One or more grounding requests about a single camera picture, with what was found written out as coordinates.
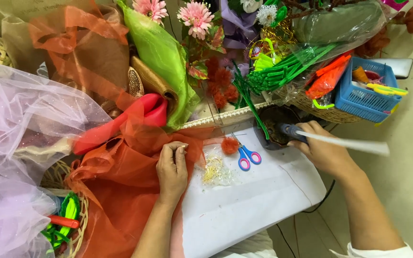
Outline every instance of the pink artificial flower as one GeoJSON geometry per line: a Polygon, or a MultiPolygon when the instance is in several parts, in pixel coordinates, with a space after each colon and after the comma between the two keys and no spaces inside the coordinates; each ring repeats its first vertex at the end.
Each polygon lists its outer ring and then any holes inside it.
{"type": "Polygon", "coordinates": [[[211,14],[204,3],[190,2],[187,7],[181,7],[178,13],[178,19],[184,21],[184,25],[191,26],[189,35],[194,38],[205,39],[208,28],[212,26],[211,20],[214,15],[211,14]]]}
{"type": "Polygon", "coordinates": [[[135,11],[146,15],[158,24],[162,24],[162,18],[167,17],[167,9],[165,1],[160,0],[133,0],[133,8],[135,11]]]}

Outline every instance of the lavender tulle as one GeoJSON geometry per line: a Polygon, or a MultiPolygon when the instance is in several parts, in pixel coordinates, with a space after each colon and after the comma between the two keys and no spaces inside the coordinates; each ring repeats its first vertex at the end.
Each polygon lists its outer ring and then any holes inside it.
{"type": "Polygon", "coordinates": [[[0,65],[0,258],[54,258],[40,232],[58,199],[42,175],[71,139],[109,120],[85,93],[0,65]]]}

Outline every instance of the sparkly white flower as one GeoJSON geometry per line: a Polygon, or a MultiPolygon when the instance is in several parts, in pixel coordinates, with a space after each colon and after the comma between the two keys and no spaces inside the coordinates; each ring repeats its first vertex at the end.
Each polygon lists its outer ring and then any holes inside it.
{"type": "Polygon", "coordinates": [[[243,5],[243,10],[247,13],[255,12],[262,5],[262,0],[240,0],[240,3],[243,5]]]}
{"type": "Polygon", "coordinates": [[[262,5],[257,11],[257,20],[259,24],[263,26],[270,26],[277,16],[277,6],[276,5],[262,5]]]}

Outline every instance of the orange pom-pom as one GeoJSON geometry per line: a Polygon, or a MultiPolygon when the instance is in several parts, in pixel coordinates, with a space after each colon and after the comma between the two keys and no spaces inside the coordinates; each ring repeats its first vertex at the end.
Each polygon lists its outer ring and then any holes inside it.
{"type": "Polygon", "coordinates": [[[230,80],[232,79],[232,74],[226,68],[220,68],[216,71],[214,76],[214,81],[220,87],[227,87],[230,84],[230,80]]]}
{"type": "Polygon", "coordinates": [[[227,98],[228,101],[230,102],[235,102],[238,100],[238,91],[237,88],[233,85],[229,85],[224,91],[224,97],[227,98]]]}
{"type": "Polygon", "coordinates": [[[234,154],[238,151],[238,140],[233,137],[226,137],[221,142],[221,149],[227,155],[234,154]]]}
{"type": "Polygon", "coordinates": [[[221,109],[226,106],[227,98],[224,97],[224,95],[222,95],[221,92],[216,92],[213,98],[214,98],[214,103],[216,104],[216,107],[218,109],[221,109]]]}
{"type": "Polygon", "coordinates": [[[219,87],[217,83],[209,81],[208,82],[208,88],[207,88],[207,93],[209,96],[214,96],[216,93],[219,92],[219,87]]]}
{"type": "Polygon", "coordinates": [[[208,78],[214,80],[215,73],[219,69],[219,60],[216,56],[212,56],[205,62],[205,65],[208,68],[208,78]]]}

